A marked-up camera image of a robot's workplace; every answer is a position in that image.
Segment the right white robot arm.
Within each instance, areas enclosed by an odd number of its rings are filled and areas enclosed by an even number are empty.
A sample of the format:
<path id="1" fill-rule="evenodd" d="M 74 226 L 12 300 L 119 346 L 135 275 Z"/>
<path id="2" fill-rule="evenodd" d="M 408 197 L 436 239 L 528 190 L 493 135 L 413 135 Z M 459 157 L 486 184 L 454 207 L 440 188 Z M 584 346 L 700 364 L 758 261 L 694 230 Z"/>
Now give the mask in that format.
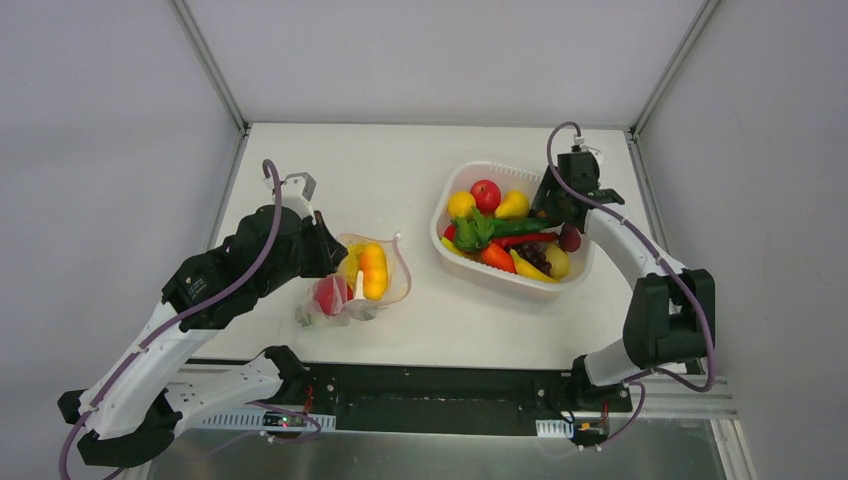
<path id="1" fill-rule="evenodd" d="M 624 199 L 601 188 L 590 151 L 573 148 L 550 159 L 532 210 L 599 246 L 632 291 L 621 337 L 573 361 L 562 409 L 598 409 L 629 380 L 713 355 L 712 275 L 669 257 L 628 219 Z"/>

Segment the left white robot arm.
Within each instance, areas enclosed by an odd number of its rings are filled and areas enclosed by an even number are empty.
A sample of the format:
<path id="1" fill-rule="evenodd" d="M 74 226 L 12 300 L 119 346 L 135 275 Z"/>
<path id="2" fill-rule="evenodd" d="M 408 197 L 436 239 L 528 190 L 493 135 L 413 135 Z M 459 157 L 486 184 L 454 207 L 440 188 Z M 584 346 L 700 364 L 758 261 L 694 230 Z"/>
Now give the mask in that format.
<path id="1" fill-rule="evenodd" d="M 270 346 L 235 372 L 183 387 L 171 378 L 232 320 L 295 278 L 334 274 L 346 248 L 320 212 L 300 216 L 272 205 L 244 217 L 233 235 L 186 259 L 134 344 L 94 386 L 58 399 L 71 425 L 60 461 L 77 449 L 83 462 L 119 473 L 142 465 L 201 420 L 241 404 L 297 402 L 308 373 L 285 345 Z"/>

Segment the orange toy mango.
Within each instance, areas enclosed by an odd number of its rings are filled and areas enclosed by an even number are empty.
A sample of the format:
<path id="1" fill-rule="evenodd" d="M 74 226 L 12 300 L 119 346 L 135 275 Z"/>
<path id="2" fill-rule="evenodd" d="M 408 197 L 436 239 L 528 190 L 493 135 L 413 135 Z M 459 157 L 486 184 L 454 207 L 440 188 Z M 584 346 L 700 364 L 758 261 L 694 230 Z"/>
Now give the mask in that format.
<path id="1" fill-rule="evenodd" d="M 364 297 L 372 301 L 381 300 L 389 286 L 389 274 L 387 257 L 379 244 L 365 245 L 359 258 L 359 270 L 363 273 Z"/>

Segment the white toy radish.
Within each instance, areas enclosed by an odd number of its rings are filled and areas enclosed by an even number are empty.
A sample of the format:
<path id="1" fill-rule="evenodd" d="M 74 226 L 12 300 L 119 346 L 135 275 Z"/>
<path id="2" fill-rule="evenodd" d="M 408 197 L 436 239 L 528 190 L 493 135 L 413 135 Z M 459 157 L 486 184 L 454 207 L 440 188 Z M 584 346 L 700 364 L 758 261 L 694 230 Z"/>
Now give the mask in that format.
<path id="1" fill-rule="evenodd" d="M 352 322 L 371 321 L 374 320 L 378 313 L 378 308 L 375 302 L 367 300 L 360 292 L 361 281 L 356 279 L 353 290 L 353 299 L 348 301 L 339 315 L 328 317 L 322 314 L 317 305 L 312 301 L 312 295 L 315 288 L 315 281 L 304 294 L 301 303 L 295 309 L 296 321 L 304 328 L 323 328 L 347 326 Z"/>

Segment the clear zip top bag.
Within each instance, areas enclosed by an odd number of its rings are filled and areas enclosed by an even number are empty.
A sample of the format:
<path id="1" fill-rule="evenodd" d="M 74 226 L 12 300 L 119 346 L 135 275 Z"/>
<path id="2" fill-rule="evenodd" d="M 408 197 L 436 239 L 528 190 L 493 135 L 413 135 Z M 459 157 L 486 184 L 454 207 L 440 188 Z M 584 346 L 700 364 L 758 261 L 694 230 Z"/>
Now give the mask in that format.
<path id="1" fill-rule="evenodd" d="M 303 328 L 348 326 L 375 319 L 411 291 L 411 272 L 400 251 L 401 234 L 387 240 L 345 233 L 347 249 L 334 274 L 313 281 L 295 309 Z"/>

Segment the yellow toy cabbage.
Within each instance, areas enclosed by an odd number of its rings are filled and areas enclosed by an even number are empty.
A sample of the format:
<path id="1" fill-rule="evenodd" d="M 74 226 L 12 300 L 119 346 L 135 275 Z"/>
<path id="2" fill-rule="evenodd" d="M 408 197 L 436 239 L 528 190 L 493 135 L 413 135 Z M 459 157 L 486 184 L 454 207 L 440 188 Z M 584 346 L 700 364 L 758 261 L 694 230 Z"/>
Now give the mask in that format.
<path id="1" fill-rule="evenodd" d="M 359 271 L 359 258 L 365 247 L 365 243 L 358 242 L 346 246 L 347 256 L 339 267 L 339 274 L 343 276 L 347 285 L 355 286 L 357 272 Z"/>

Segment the red toy tomato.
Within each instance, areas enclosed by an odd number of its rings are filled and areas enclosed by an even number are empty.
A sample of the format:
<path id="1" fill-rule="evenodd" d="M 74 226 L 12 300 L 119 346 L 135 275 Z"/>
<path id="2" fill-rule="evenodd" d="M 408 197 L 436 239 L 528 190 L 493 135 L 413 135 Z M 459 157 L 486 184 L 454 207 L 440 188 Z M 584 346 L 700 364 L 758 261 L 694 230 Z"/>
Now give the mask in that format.
<path id="1" fill-rule="evenodd" d="M 312 295 L 312 301 L 319 311 L 328 317 L 339 315 L 344 305 L 352 299 L 353 290 L 344 278 L 336 275 L 319 280 Z"/>

